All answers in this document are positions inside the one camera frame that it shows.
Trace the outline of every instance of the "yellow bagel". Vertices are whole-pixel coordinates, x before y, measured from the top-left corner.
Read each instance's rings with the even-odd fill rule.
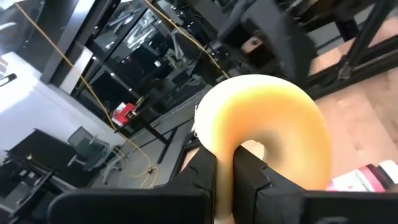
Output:
[[[230,78],[198,105],[195,131],[217,157],[216,219],[231,215],[233,154],[244,141],[265,147],[264,162],[307,190],[331,177],[331,140],[315,102],[299,87],[267,75]]]

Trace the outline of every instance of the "wooden surface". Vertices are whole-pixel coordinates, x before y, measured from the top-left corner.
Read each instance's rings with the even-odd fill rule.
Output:
[[[386,21],[371,45],[398,34],[398,18]],[[319,56],[312,73],[334,65],[352,41]],[[316,101],[333,139],[333,177],[365,164],[392,159],[398,162],[398,68],[351,85]],[[263,146],[243,144],[262,157]],[[195,155],[188,153],[183,167]]]

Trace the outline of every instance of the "glass window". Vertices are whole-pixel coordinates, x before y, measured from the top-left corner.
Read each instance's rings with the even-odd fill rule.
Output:
[[[130,22],[138,15],[138,12],[143,7],[140,0],[122,1],[94,42],[104,52],[108,51],[122,34],[123,28],[130,25]]]
[[[173,70],[165,58],[169,49],[174,49],[169,31],[151,10],[147,10],[111,58],[129,79],[141,83],[149,75],[163,79]]]

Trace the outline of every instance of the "gray floor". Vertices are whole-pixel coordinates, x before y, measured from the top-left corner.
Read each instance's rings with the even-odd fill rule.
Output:
[[[358,24],[366,19],[370,10],[371,8],[365,10],[355,17]],[[397,10],[395,10],[391,15],[397,15]],[[334,24],[329,24],[310,33],[311,38],[315,41],[317,46],[323,45],[324,43],[328,42],[338,35],[338,30]],[[318,53],[323,54],[342,43],[342,39],[337,39],[326,47],[319,49]],[[156,130],[158,130],[160,133],[164,133],[175,127],[176,125],[179,125],[180,123],[189,120],[193,117],[195,105],[198,104],[198,102],[206,93],[206,91],[208,91],[208,89],[209,88],[203,90],[196,97],[191,98],[182,106],[174,109],[172,113],[169,113],[162,119],[156,121],[154,124],[152,124],[152,126],[154,126]],[[189,132],[191,127],[192,121],[178,129],[174,140],[172,141],[169,150],[164,157],[163,162],[159,165],[156,164],[156,161],[162,151],[163,144],[156,140],[142,148],[142,150],[149,156],[152,165],[159,167],[159,170],[154,171],[160,171],[154,185],[164,184],[169,180],[172,169],[174,168],[175,162],[177,160],[177,156],[181,150],[181,144],[184,136]],[[138,145],[142,145],[153,138],[154,137],[147,131],[142,131],[135,135],[132,140]],[[132,147],[130,144],[125,144],[122,150],[124,153],[128,154],[129,152],[134,150],[134,147]],[[139,151],[134,151],[133,153],[131,153],[128,156],[128,161],[129,162],[125,162],[122,172],[112,173],[111,177],[109,178],[108,186],[104,186],[101,183],[101,177],[99,177],[93,184],[93,187],[122,187],[130,189],[141,187],[141,184],[143,183],[143,181],[145,181],[147,175],[143,175],[142,177],[132,177],[132,175],[141,174],[146,169],[148,169],[148,161]],[[150,184],[154,181],[155,177],[156,174],[152,174],[146,180],[145,184],[142,187],[148,188]]]

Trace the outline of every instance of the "floor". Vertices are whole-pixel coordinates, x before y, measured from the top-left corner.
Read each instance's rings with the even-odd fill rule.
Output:
[[[356,17],[357,22],[362,22],[368,12],[369,9],[358,14]],[[334,24],[330,24],[329,26],[315,30],[310,35],[317,43],[317,46],[321,46],[325,42],[328,42],[331,37],[337,36],[338,31]],[[318,51],[319,54],[326,52],[324,54],[326,57],[322,57],[317,63],[314,63],[313,72],[321,70],[327,67],[328,64],[339,60],[341,54],[348,49],[347,45],[344,44],[335,50],[335,47],[342,43],[341,39],[337,39],[332,44],[320,49]],[[393,159],[398,162],[398,151],[395,146],[395,142],[398,142],[398,123],[394,121],[394,119],[397,119],[398,122],[398,113],[397,116],[394,116],[394,110],[398,110],[398,107],[395,109],[393,102],[383,101],[387,98],[392,100],[395,95],[398,96],[398,88],[396,88],[397,91],[393,88],[395,85],[398,85],[398,81],[392,82],[398,78],[392,77],[393,73],[398,73],[398,71],[390,71],[378,75],[317,101],[330,126],[331,135],[334,139],[333,159],[335,165],[333,176],[344,174],[351,169],[369,162],[380,162],[384,159]],[[373,90],[380,90],[383,86],[389,86],[389,91],[373,93]],[[156,121],[152,125],[160,133],[165,133],[174,126],[191,119],[194,114],[195,105],[198,104],[205,93],[206,90],[203,90],[196,97],[177,108],[173,113],[168,114],[165,118]],[[123,152],[125,154],[131,153],[128,155],[128,162],[125,162],[123,171],[113,173],[109,178],[108,185],[102,184],[101,177],[99,177],[95,180],[92,187],[135,189],[148,188],[168,182],[181,150],[183,138],[190,131],[192,123],[193,121],[190,121],[178,129],[161,164],[156,164],[156,160],[163,148],[161,142],[155,140],[142,148],[152,166],[158,167],[158,169],[154,170],[154,174],[150,176],[144,174],[136,177],[148,169],[148,160],[141,152],[135,151],[134,147],[130,144],[125,144],[122,148]],[[143,145],[151,139],[153,139],[153,136],[146,131],[140,132],[132,138],[138,145]],[[256,149],[262,149],[261,145],[259,146],[256,142],[252,141],[246,142],[244,146],[252,148],[254,153],[259,153]]]

